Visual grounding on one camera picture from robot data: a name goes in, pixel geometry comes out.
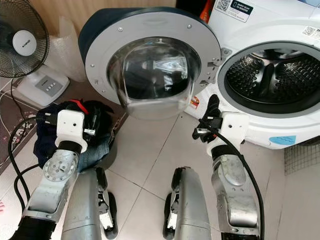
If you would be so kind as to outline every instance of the washing machine door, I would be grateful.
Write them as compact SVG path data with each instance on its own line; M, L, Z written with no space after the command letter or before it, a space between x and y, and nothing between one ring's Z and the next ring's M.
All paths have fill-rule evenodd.
M102 9L83 27L79 47L93 87L146 120L182 112L213 83L221 59L207 24L168 7Z

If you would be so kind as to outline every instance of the electric fan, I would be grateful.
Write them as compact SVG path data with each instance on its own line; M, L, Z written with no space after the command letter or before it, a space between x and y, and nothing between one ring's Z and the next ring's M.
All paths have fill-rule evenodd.
M17 90L42 106L69 84L66 76L44 65L49 42L44 22L27 0L0 0L0 76L25 77Z

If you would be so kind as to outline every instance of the black cable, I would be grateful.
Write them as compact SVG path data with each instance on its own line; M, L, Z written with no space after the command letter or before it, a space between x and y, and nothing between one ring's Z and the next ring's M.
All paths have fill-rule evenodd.
M33 166L30 166L30 167L28 167L28 168L26 168L26 169L23 170L20 174L18 174L18 175L16 176L15 180L14 180L14 183L13 183L14 191L15 191L15 193L17 194L17 196L19 195L19 196L18 196L18 199L19 199L19 200L22 199L22 202L23 202L23 204L21 204L22 212L24 211L24 209L25 209L26 206L25 206L25 202L23 201L23 198L22 198L22 196L21 196L21 194L20 194L20 192L19 192L19 189L18 189L18 181L19 181L20 178L23 177L23 176L22 176L23 174L25 174L26 172L28 172L28 171L30 171L30 170L38 167L38 166L40 166L39 163L38 163L38 164L35 164L35 165L33 165Z
M22 186L23 186L23 188L24 188L24 191L25 191L25 195L26 195L26 199L27 199L27 200L30 199L30 192L29 192L29 190L28 190L27 184L26 184L23 176L21 175L21 172L20 172L20 170L19 170L19 168L18 168L18 166L17 166L17 163L16 163L16 161L15 161L15 157L14 157L14 155L13 155L13 149L12 149L11 143L12 143L13 138L14 138L16 132L18 131L18 129L19 129L24 123L26 123L26 122L28 122L28 121L32 121L32 120L42 120L42 118L41 118L41 117L36 117L36 116L34 116L34 117L30 117L30 118L27 118L27 119L21 121L21 122L15 127L15 129L12 131L12 134L10 135L9 142L8 142L8 154L9 154L9 158L10 158L10 161L11 161L11 163L12 163L12 166L13 166L16 174L18 175L18 179L20 179L20 181L21 181L21 183L22 183ZM15 191L15 194L17 195L17 197L18 197L18 199L19 199L19 201L20 201L21 206L22 206L22 207L25 206L24 200L23 200L23 198L21 197L21 194L20 194L18 188L14 189L14 191Z
M11 79L11 85L10 85L11 98L14 101L15 105L19 108L19 111L20 111L20 114L21 114L23 120L26 120L25 115L23 114L23 110L22 110L21 106L19 105L19 103L16 101L14 95L12 94L12 85L13 85L13 83L14 83L14 78ZM27 123L24 124L22 136L20 137L20 140L19 140L18 144L21 143L22 139L24 138L24 135L26 133L26 128L27 128Z
M258 203L259 203L259 210L260 210L260 240L265 239L265 208L264 208L264 201L258 186L258 183L249 167L247 164L244 156L238 151L238 149L228 140L226 139L223 135L221 135L215 128L211 127L208 123L206 123L204 120L199 119L199 122L205 125L205 127L210 130L213 134L215 134L218 138L220 138L222 141L224 141L234 152L235 155L237 155L242 162L242 165L244 166L245 170L247 171L254 190L256 192L257 198L258 198Z

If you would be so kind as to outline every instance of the wooden cabinet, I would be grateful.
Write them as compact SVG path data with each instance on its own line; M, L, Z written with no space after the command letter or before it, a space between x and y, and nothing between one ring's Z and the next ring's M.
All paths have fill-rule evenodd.
M30 2L42 17L51 35L59 32L59 16L69 18L79 34L86 21L99 9L176 5L176 0L30 0Z

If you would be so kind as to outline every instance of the washing machine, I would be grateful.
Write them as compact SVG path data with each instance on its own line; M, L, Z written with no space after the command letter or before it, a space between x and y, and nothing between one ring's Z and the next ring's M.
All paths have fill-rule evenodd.
M226 60L198 104L217 94L221 111L249 114L246 140L270 149L319 136L320 0L216 0L208 24Z
M320 134L319 4L216 0L208 24L175 8L101 9L79 49L95 90L138 119L201 118L217 94L221 111L249 115L247 141L281 149Z

